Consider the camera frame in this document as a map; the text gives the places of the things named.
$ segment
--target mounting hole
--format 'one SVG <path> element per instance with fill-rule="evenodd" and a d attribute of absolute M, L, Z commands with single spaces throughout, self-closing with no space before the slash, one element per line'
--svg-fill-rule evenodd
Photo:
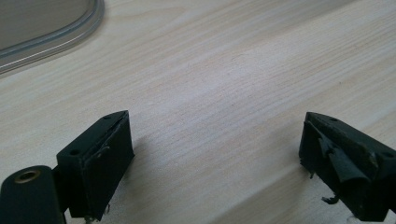
<path fill-rule="evenodd" d="M 70 151 L 70 155 L 72 156 L 77 156 L 79 154 L 79 150 L 78 149 L 73 149 Z"/>
<path fill-rule="evenodd" d="M 395 157 L 395 155 L 393 155 L 393 154 L 390 153 L 390 152 L 383 152 L 382 155 L 384 155 L 385 157 L 388 157 L 388 158 L 393 158 L 393 157 Z"/>
<path fill-rule="evenodd" d="M 15 177 L 15 183 L 24 184 L 38 178 L 39 176 L 40 171 L 38 170 L 26 171 L 25 173 Z"/>

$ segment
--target black plastic part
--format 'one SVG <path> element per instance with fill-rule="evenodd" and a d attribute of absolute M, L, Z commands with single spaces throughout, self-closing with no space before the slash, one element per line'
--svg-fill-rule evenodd
<path fill-rule="evenodd" d="M 65 223 L 49 167 L 32 166 L 18 171 L 3 182 L 0 223 Z"/>
<path fill-rule="evenodd" d="M 101 220 L 133 156 L 128 111 L 99 119 L 59 152 L 71 216 Z"/>
<path fill-rule="evenodd" d="M 361 221 L 396 212 L 396 151 L 339 119 L 306 113 L 299 156 Z"/>

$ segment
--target screw hole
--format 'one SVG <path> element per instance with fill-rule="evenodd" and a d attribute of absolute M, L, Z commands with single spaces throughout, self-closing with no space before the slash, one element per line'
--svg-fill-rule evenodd
<path fill-rule="evenodd" d="M 29 181 L 36 179 L 39 175 L 40 175 L 40 171 L 37 171 L 37 170 L 27 171 L 21 175 L 18 175 L 15 178 L 15 183 L 24 184 L 24 183 L 27 183 Z"/>
<path fill-rule="evenodd" d="M 393 158 L 393 157 L 395 157 L 395 156 L 394 156 L 392 153 L 390 153 L 390 152 L 383 152 L 382 155 L 384 155 L 385 157 L 388 157 L 388 158 Z"/>
<path fill-rule="evenodd" d="M 79 150 L 78 149 L 73 149 L 73 150 L 70 151 L 70 155 L 72 155 L 72 156 L 76 156 L 78 154 L 79 154 Z"/>

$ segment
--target wooden table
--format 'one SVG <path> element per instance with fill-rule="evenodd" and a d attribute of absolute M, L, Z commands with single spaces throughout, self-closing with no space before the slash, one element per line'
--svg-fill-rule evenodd
<path fill-rule="evenodd" d="M 396 148 L 395 99 L 394 0 L 106 1 L 87 41 L 0 79 L 0 179 L 127 109 L 101 223 L 359 223 L 299 163 L 305 112 Z"/>

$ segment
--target light wood grain surface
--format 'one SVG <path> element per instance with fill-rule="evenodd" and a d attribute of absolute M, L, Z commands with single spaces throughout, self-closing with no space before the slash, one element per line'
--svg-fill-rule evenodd
<path fill-rule="evenodd" d="M 395 87 L 394 0 L 106 1 L 87 41 L 0 79 L 0 180 L 127 109 L 101 223 L 359 223 L 299 164 L 304 115 L 396 148 Z"/>

